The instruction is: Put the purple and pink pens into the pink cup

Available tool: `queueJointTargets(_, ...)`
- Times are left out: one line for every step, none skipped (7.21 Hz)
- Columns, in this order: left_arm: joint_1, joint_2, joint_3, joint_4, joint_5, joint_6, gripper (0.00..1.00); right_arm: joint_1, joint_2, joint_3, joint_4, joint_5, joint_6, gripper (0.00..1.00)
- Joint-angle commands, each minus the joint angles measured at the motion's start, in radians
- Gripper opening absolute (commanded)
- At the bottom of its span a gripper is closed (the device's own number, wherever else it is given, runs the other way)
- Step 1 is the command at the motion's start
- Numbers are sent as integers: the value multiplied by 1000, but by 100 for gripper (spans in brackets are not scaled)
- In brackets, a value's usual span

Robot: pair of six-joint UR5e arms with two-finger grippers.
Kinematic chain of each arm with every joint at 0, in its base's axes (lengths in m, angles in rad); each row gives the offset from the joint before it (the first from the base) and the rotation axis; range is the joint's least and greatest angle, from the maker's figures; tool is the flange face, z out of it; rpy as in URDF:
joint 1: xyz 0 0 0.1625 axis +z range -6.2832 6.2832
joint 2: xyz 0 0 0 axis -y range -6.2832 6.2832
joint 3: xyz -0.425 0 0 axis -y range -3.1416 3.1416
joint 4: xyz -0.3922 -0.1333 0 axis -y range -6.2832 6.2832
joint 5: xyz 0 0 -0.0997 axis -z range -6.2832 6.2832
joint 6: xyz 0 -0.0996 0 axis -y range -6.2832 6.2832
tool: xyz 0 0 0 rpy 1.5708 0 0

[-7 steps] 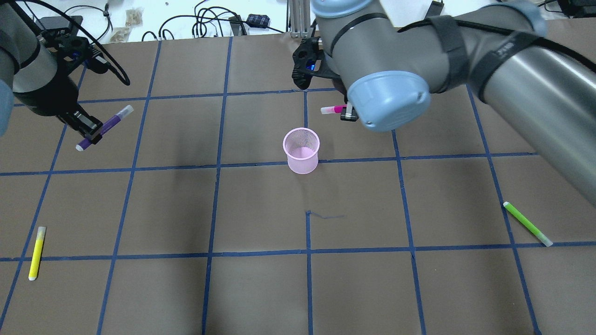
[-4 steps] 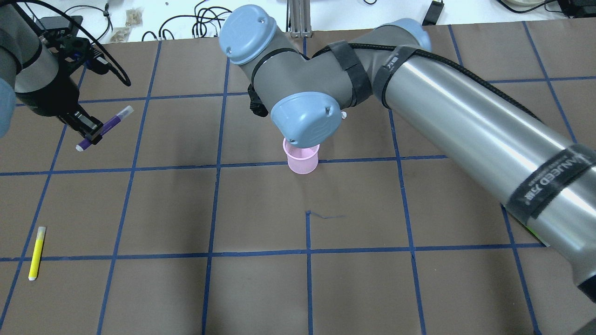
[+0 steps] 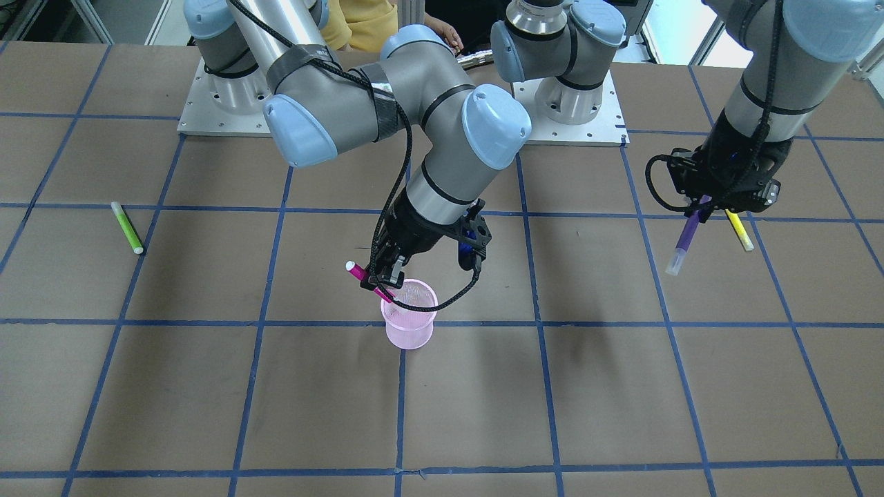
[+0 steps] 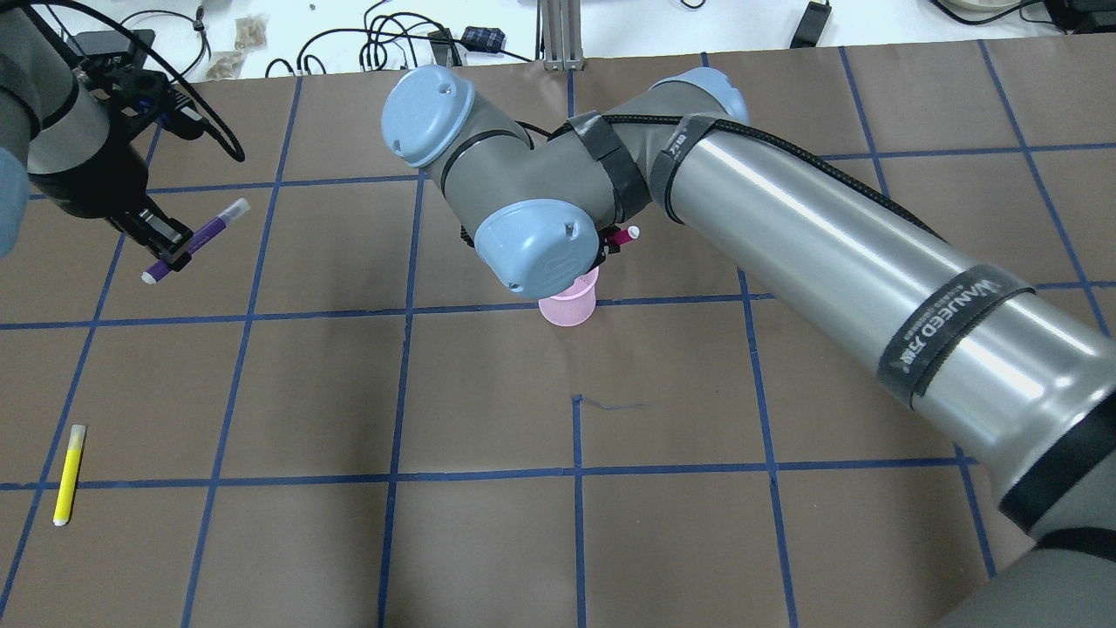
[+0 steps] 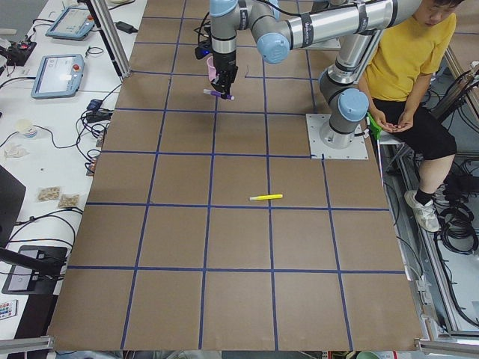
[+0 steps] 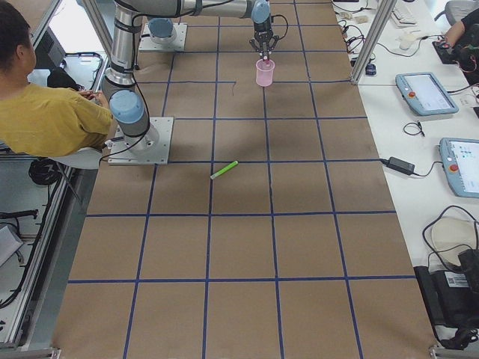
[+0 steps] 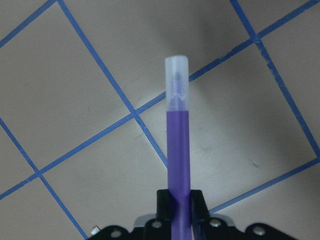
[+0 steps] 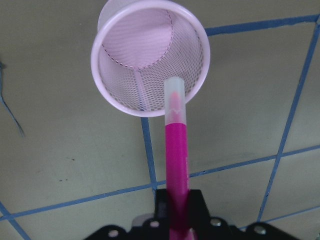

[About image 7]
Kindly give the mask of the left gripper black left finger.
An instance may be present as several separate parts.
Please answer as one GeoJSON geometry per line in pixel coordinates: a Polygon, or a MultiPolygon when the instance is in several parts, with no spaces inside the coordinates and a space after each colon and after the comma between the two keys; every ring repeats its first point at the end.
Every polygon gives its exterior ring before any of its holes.
{"type": "Polygon", "coordinates": [[[168,189],[156,192],[156,214],[144,225],[144,240],[172,240],[173,205],[168,189]]]}

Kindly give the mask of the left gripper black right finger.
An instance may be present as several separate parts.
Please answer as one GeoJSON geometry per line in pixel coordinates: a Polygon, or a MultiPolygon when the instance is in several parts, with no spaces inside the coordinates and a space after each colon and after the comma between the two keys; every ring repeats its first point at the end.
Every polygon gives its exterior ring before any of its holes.
{"type": "Polygon", "coordinates": [[[191,190],[191,226],[195,240],[210,240],[210,214],[201,190],[191,190]]]}

